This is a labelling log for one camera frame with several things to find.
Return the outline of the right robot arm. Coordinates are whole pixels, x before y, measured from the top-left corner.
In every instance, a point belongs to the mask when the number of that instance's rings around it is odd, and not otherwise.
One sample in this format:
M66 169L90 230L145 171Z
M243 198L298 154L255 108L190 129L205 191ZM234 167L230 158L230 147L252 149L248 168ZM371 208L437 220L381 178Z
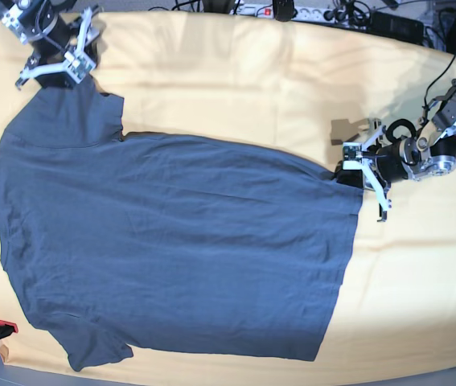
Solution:
M74 1L2 1L1 22L23 45L33 49L15 87L29 80L42 88L74 88L98 65L97 40L101 31L92 24L102 8L84 8L66 22L61 16Z

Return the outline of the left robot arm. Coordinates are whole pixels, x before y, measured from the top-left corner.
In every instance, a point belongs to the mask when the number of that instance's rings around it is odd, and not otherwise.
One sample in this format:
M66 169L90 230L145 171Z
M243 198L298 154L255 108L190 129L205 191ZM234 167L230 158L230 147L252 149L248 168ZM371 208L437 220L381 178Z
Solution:
M344 142L335 169L337 183L373 191L381 222L387 219L393 183L448 175L456 169L456 79L448 91L425 100L417 124L398 119L369 121L361 142Z

